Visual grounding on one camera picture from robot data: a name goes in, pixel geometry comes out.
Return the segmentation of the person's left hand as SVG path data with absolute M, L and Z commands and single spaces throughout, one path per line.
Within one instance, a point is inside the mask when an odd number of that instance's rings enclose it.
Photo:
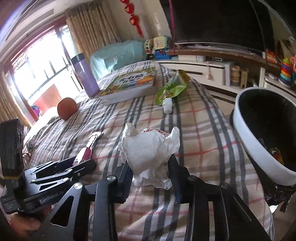
M 29 216 L 21 216 L 18 213 L 8 215 L 8 222 L 15 233 L 22 238 L 29 236 L 29 232 L 36 231 L 41 226 L 41 221 Z

